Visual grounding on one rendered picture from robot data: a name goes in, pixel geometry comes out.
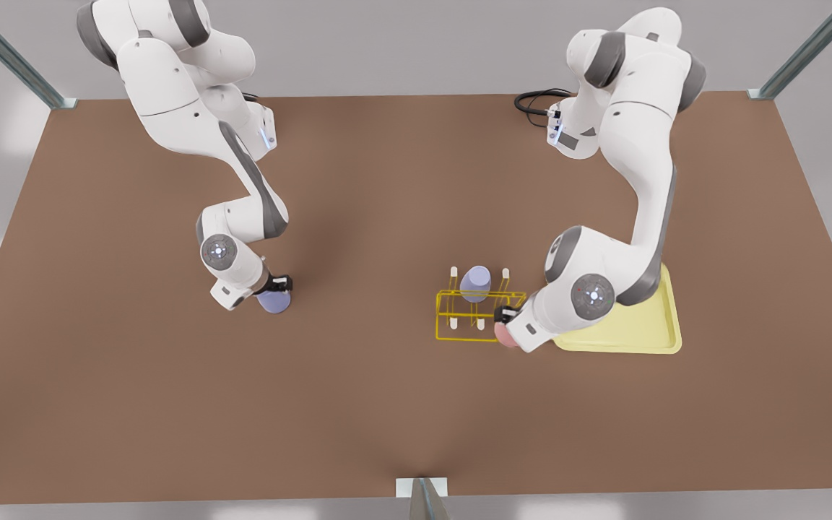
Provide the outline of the silver frame post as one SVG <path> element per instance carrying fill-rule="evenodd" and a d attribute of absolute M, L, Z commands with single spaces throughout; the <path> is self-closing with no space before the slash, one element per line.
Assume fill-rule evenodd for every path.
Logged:
<path fill-rule="evenodd" d="M 449 496 L 447 477 L 397 478 L 396 497 L 409 499 L 409 520 L 451 520 L 443 504 Z"/>
<path fill-rule="evenodd" d="M 76 108 L 78 100 L 60 95 L 0 33 L 0 62 L 51 110 Z"/>
<path fill-rule="evenodd" d="M 746 91 L 751 100 L 773 100 L 782 93 L 813 59 L 832 43 L 832 12 L 805 42 L 757 89 Z"/>

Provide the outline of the pale yellow tray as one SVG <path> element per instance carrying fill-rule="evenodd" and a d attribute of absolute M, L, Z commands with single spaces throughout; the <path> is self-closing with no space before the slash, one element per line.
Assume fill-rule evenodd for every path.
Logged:
<path fill-rule="evenodd" d="M 572 330 L 552 342 L 571 352 L 650 355 L 679 352 L 683 336 L 666 264 L 661 264 L 660 283 L 651 298 L 633 306 L 615 304 L 598 324 Z"/>

